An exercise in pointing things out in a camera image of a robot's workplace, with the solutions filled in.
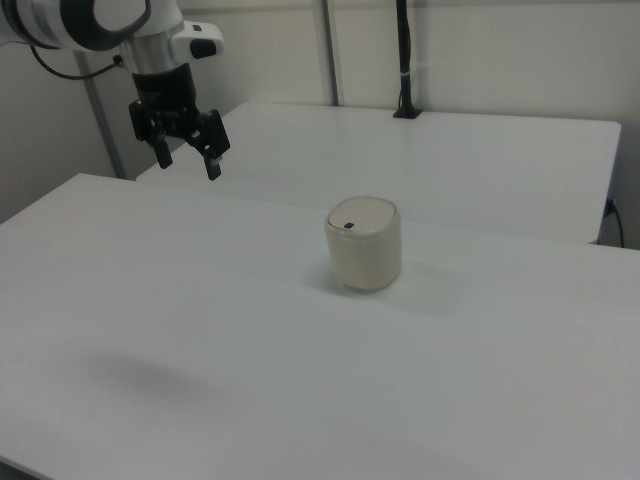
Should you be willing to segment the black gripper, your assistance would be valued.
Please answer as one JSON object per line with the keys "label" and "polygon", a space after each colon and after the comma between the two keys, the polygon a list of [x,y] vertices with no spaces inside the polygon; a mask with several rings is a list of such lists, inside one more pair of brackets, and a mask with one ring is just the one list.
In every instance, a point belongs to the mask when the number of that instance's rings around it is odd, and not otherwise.
{"label": "black gripper", "polygon": [[129,105],[136,138],[155,152],[161,169],[173,164],[166,135],[184,138],[203,157],[208,179],[221,175],[220,161],[230,141],[217,110],[200,112],[191,67],[159,74],[133,74],[138,100]]}

